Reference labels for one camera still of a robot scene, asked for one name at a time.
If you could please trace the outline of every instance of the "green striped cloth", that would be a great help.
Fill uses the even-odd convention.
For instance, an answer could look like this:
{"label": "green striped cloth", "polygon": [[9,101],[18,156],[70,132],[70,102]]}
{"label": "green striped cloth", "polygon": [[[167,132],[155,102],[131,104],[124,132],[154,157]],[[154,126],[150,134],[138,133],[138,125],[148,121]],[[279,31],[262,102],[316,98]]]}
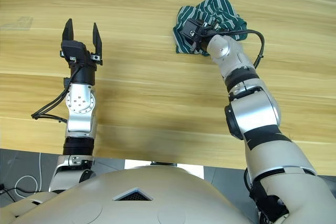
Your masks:
{"label": "green striped cloth", "polygon": [[[236,14],[229,0],[205,0],[196,7],[182,6],[176,18],[176,26],[173,28],[176,53],[178,54],[190,54],[192,45],[180,33],[189,18],[200,19],[210,25],[216,20],[219,24],[217,30],[246,30],[247,25],[247,23]],[[231,37],[235,40],[243,40],[246,39],[247,34],[233,35]],[[193,54],[209,55],[202,49],[195,50]]]}

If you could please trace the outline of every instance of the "black cable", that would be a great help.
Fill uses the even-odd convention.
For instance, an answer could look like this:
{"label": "black cable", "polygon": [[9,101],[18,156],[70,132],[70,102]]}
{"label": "black cable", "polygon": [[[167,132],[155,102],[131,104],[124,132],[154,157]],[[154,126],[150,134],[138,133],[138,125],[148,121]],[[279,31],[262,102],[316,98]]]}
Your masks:
{"label": "black cable", "polygon": [[247,189],[249,192],[251,192],[251,188],[250,188],[250,186],[249,186],[249,184],[248,184],[248,182],[247,182],[247,173],[248,173],[248,170],[247,170],[247,168],[246,168],[245,171],[244,171],[244,183],[245,183],[246,189]]}
{"label": "black cable", "polygon": [[12,187],[12,188],[10,188],[10,189],[4,189],[4,192],[3,192],[3,193],[0,193],[0,195],[5,194],[5,193],[7,193],[7,192],[9,192],[9,191],[12,191],[12,190],[14,190],[14,189],[19,190],[19,191],[22,191],[23,193],[26,193],[26,194],[34,194],[34,193],[40,193],[40,192],[41,192],[41,191],[27,191],[27,190],[22,189],[22,188],[20,188],[20,187]]}
{"label": "black cable", "polygon": [[48,104],[46,104],[41,109],[37,110],[35,113],[31,115],[33,119],[35,120],[39,118],[54,119],[54,120],[57,120],[58,122],[67,123],[67,120],[64,118],[61,118],[56,115],[46,114],[46,113],[52,110],[53,108],[55,108],[57,105],[59,105],[63,101],[63,99],[66,97],[69,91],[71,81],[73,80],[75,75],[78,73],[80,68],[81,67],[77,68],[76,71],[71,75],[68,84],[66,85],[66,87],[64,88],[64,90],[58,97],[56,97],[53,101],[49,102]]}
{"label": "black cable", "polygon": [[260,32],[248,29],[248,30],[242,30],[242,31],[225,31],[225,32],[220,32],[218,34],[221,34],[221,35],[256,34],[258,35],[260,42],[261,42],[261,47],[260,47],[260,51],[257,56],[257,59],[253,63],[253,66],[255,68],[258,67],[261,59],[264,57],[263,53],[264,53],[264,47],[265,47],[265,39],[264,39],[264,36]]}
{"label": "black cable", "polygon": [[5,193],[8,194],[8,196],[12,199],[13,202],[16,202],[16,200],[10,195],[7,189],[3,189],[3,190],[5,191]]}

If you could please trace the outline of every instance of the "white cable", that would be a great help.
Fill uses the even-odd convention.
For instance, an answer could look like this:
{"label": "white cable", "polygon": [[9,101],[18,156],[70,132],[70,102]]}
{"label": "white cable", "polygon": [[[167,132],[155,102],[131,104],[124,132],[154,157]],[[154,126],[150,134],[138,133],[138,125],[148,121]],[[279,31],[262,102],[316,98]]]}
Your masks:
{"label": "white cable", "polygon": [[[40,175],[40,187],[39,187],[39,191],[41,191],[41,188],[42,188],[41,152],[40,152],[39,157],[38,157],[38,170],[39,170],[39,175]],[[33,177],[32,175],[25,175],[25,176],[22,176],[21,178],[19,178],[19,179],[17,180],[17,182],[15,183],[14,188],[16,188],[17,184],[18,184],[18,183],[20,182],[20,180],[23,179],[23,178],[32,178],[32,180],[35,182],[35,191],[37,191],[38,183],[37,183],[36,178]],[[19,193],[17,192],[16,189],[14,189],[14,192],[15,192],[15,194],[16,194],[17,196],[19,196],[19,197],[21,197],[21,198],[24,198],[24,199],[26,198],[25,196],[19,194]]]}
{"label": "white cable", "polygon": [[21,194],[19,194],[18,192],[17,192],[17,190],[16,190],[16,186],[17,186],[17,184],[20,182],[20,180],[21,179],[23,179],[23,178],[32,178],[34,181],[35,181],[35,185],[36,185],[36,187],[35,187],[35,191],[37,191],[37,188],[38,188],[38,184],[37,184],[37,180],[36,180],[36,178],[34,178],[32,175],[25,175],[25,176],[22,176],[21,178],[19,178],[18,180],[17,180],[17,182],[15,183],[15,186],[14,186],[14,192],[15,192],[15,194],[17,195],[17,196],[19,196],[19,197],[21,197],[21,198],[26,198],[25,196],[22,196]]}
{"label": "white cable", "polygon": [[39,191],[41,191],[41,188],[42,188],[41,152],[40,152],[40,156],[38,158],[38,169],[39,169],[39,172],[40,172],[40,188],[39,188]]}

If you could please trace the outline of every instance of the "wooden table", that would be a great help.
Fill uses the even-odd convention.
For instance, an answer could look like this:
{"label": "wooden table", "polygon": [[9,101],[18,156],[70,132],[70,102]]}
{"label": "wooden table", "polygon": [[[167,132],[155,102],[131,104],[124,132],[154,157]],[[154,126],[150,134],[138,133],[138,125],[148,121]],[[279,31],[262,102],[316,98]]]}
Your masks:
{"label": "wooden table", "polygon": [[[75,39],[98,67],[95,155],[244,168],[244,144],[225,122],[227,92],[210,57],[175,53],[172,27],[183,5],[202,0],[0,0],[1,148],[62,152],[65,125],[30,118],[69,76],[59,55],[73,19]],[[336,175],[335,0],[230,0],[266,38],[258,68],[282,109],[282,131],[320,174]],[[259,41],[243,41],[255,58]],[[67,117],[64,104],[53,111]]]}

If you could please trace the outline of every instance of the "floor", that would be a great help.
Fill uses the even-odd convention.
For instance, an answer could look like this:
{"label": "floor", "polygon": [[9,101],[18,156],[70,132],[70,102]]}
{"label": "floor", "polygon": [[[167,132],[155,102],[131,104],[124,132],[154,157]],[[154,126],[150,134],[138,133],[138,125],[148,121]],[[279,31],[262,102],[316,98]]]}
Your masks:
{"label": "floor", "polygon": [[[41,154],[42,191],[48,190],[52,173],[56,165],[58,155]],[[0,183],[6,188],[11,188],[16,181],[24,175],[32,175],[39,179],[39,153],[22,152],[0,149]],[[97,174],[113,172],[124,168],[124,160],[116,158],[96,158],[92,170]],[[243,182],[243,170],[204,167],[204,179],[217,188],[229,201],[242,211],[254,223],[257,221],[257,213],[254,202],[248,197],[248,191]],[[322,176],[330,190],[336,197],[336,177]],[[35,183],[30,178],[24,178],[17,186],[26,190],[35,190]],[[16,200],[20,197],[11,192]],[[10,204],[12,201],[3,194],[0,197],[0,207]]]}

